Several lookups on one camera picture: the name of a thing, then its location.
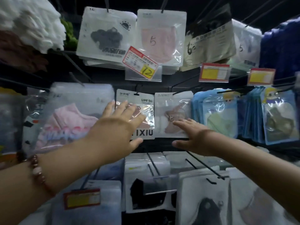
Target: beaded bracelet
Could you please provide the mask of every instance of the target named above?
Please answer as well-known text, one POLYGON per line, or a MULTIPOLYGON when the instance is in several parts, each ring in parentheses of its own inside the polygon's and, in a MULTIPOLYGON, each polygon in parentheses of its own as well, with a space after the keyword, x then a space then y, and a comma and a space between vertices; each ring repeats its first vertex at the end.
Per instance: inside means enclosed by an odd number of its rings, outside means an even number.
POLYGON ((38 165, 38 156, 32 155, 29 159, 23 160, 22 162, 28 161, 30 162, 30 167, 32 167, 32 175, 35 182, 39 185, 43 185, 45 190, 52 196, 55 196, 55 193, 49 188, 46 184, 45 176, 42 173, 42 168, 38 165))

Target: forearm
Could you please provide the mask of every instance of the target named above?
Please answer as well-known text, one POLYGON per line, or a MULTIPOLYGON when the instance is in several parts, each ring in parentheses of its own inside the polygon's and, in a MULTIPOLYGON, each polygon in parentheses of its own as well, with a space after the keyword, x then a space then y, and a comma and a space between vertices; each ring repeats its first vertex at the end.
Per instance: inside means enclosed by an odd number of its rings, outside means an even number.
POLYGON ((300 220, 300 168, 241 140, 218 133, 212 133, 207 143, 215 156, 238 168, 300 220))
MULTIPOLYGON (((87 149, 84 140, 79 140, 59 150, 39 155, 39 166, 47 185, 58 193, 101 166, 99 152, 87 149)), ((1 171, 0 180, 0 224, 18 224, 51 198, 42 185, 34 182, 28 162, 1 171)))

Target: hand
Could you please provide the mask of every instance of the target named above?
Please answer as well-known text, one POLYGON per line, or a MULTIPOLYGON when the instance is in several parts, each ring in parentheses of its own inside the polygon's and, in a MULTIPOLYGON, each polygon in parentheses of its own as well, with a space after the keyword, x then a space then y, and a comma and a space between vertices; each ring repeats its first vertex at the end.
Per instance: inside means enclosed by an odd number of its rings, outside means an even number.
POLYGON ((136 105, 126 109, 127 101, 122 102, 112 114, 114 104, 115 102, 112 101, 106 106, 102 117, 85 137, 88 147, 101 150, 100 156, 104 164, 124 158, 143 142, 142 138, 132 141, 130 138, 146 117, 139 114, 130 120, 136 105))
POLYGON ((209 148, 209 141, 212 139, 210 136, 218 134, 190 118, 187 120, 179 119, 179 121, 173 121, 173 125, 178 126, 184 130, 189 140, 175 140, 172 142, 172 146, 183 149, 186 151, 191 151, 199 155, 204 156, 214 156, 213 151, 209 148))

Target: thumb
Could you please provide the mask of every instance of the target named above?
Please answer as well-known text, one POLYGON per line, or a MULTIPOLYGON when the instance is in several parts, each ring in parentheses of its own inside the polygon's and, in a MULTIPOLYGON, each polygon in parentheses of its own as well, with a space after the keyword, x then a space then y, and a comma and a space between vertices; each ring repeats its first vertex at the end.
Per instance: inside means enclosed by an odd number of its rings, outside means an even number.
POLYGON ((134 151, 143 141, 144 140, 140 137, 130 141, 129 147, 130 147, 131 151, 134 151))
POLYGON ((183 150, 188 150, 190 147, 190 141, 189 140, 174 140, 172 142, 172 146, 183 149, 183 150))

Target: white bead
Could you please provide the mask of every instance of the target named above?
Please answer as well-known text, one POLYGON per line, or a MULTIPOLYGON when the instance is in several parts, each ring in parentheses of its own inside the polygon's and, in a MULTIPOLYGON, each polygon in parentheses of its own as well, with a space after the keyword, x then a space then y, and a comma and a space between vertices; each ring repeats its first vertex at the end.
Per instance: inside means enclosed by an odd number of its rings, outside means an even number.
POLYGON ((39 173, 41 173, 42 172, 42 168, 40 167, 40 166, 38 166, 38 167, 36 167, 36 168, 34 168, 33 170, 32 170, 32 174, 33 175, 37 175, 37 174, 39 174, 39 173))

